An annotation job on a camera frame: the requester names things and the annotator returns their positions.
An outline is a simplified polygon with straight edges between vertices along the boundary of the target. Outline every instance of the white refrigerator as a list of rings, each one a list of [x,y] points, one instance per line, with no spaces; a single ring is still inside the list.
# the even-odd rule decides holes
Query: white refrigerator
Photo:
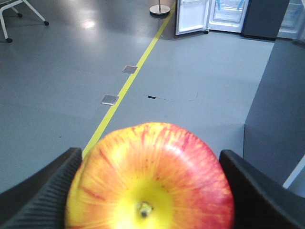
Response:
[[[277,37],[297,39],[304,27],[305,9],[301,0],[290,0]]]
[[[175,34],[241,32],[249,0],[177,0]]]

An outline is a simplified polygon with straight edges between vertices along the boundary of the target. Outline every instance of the chair leg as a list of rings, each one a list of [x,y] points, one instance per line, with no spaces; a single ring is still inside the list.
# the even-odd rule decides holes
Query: chair leg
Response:
[[[27,0],[22,0],[43,22],[45,25],[49,25],[49,23],[45,20],[44,17],[38,11],[27,1]]]
[[[5,23],[4,23],[4,18],[3,18],[3,11],[6,10],[6,8],[2,7],[0,8],[0,21],[1,21],[1,26],[2,26],[2,30],[4,33],[4,37],[6,39],[6,41],[8,43],[11,43],[13,40],[11,38],[9,38],[8,33],[6,32],[6,27],[5,27]]]

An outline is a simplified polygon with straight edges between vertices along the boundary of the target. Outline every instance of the red and yellow apple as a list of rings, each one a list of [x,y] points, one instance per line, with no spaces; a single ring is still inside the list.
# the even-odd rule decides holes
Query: red and yellow apple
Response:
[[[234,201],[210,147],[168,123],[114,131],[85,156],[67,229],[231,229]]]

